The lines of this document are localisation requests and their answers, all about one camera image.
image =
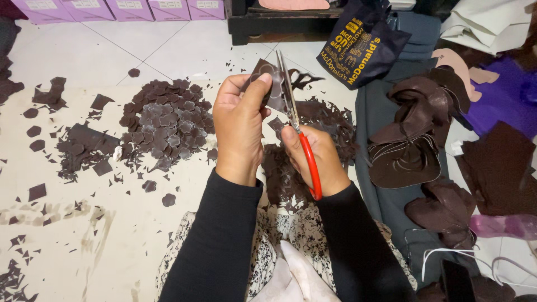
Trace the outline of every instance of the black long-sleeve shirt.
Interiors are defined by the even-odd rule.
[[[244,301],[263,184],[226,181],[215,170],[160,302]],[[317,201],[341,301],[411,301],[415,294],[354,183]]]

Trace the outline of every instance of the dark wooden cabinet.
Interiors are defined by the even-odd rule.
[[[226,0],[228,31],[233,45],[246,45],[248,36],[286,33],[330,33],[343,12],[328,10],[276,11],[263,8],[258,1]]]

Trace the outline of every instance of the floral skirt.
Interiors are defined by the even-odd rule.
[[[177,233],[175,240],[171,239],[168,245],[169,251],[162,259],[158,267],[156,277],[157,297],[162,291],[162,286],[166,281],[166,277],[171,269],[171,266],[181,248],[192,223],[195,219],[194,212],[187,212]],[[412,288],[416,290],[417,282],[407,266],[401,253],[395,248],[391,242],[391,230],[383,223],[375,221],[379,227],[384,239],[390,246],[391,251],[399,261],[401,268],[405,272],[408,281]],[[250,262],[250,276],[248,278],[248,287],[246,288],[245,300],[249,301],[257,295],[257,293],[271,279],[278,259],[275,246],[281,240],[290,242],[306,259],[312,264],[319,276],[328,284],[328,286],[336,292],[336,285],[333,280],[332,265],[328,252],[328,245],[324,235],[323,226],[319,209],[310,205],[304,211],[295,215],[282,215],[265,210],[257,209],[256,230],[252,240],[252,257]]]

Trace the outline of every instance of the hand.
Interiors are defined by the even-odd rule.
[[[300,131],[308,138],[311,151],[315,156],[323,196],[332,196],[347,188],[351,181],[339,161],[336,146],[330,135],[308,126],[300,126]],[[285,126],[281,131],[281,137],[287,147],[285,151],[289,155],[291,164],[302,175],[308,186],[313,188],[308,162],[298,133],[293,127]]]
[[[218,141],[216,173],[232,183],[255,186],[257,167],[263,160],[261,126],[271,113],[270,109],[260,107],[271,88],[272,77],[262,74],[240,96],[249,77],[226,78],[216,95],[213,120]]]

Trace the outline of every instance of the cardboard box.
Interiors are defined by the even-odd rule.
[[[147,0],[108,0],[117,21],[155,21]]]
[[[62,0],[75,21],[115,20],[104,0]]]
[[[157,21],[190,20],[186,0],[149,0],[148,3]]]
[[[60,0],[11,0],[33,24],[75,22]]]
[[[224,1],[187,0],[192,20],[224,20]]]

